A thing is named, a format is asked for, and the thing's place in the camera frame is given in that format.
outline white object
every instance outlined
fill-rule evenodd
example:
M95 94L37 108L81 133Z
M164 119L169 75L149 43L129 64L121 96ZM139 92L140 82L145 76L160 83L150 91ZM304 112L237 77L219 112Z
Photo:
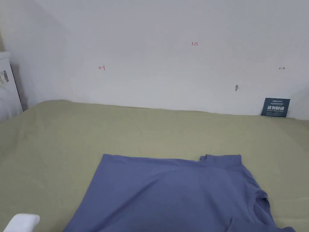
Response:
M0 122L23 111L9 57L9 52L0 52Z
M11 219L3 232L32 232L39 221L39 215L19 213Z

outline bed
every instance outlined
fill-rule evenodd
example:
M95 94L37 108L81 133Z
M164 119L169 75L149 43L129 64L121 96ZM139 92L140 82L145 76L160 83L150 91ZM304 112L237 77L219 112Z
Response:
M62 231L103 153L198 160L241 154L279 227L309 230L309 121L42 102L0 124L0 231L17 213Z

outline white wall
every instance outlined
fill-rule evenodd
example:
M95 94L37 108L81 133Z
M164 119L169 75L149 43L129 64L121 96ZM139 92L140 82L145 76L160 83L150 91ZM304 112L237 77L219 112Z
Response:
M254 115L277 97L291 98L290 117L309 119L308 9L308 0L0 0L0 31L24 108L68 99Z

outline dark blue sign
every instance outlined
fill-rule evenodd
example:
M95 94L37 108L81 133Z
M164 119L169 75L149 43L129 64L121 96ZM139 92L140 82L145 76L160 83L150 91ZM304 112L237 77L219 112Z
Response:
M290 99L265 98L261 115L271 117L286 117Z

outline blue t-shirt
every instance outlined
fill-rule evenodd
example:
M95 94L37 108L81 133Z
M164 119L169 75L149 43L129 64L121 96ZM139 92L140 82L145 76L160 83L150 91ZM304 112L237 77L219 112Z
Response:
M240 155L200 161L104 154L64 232L280 232Z

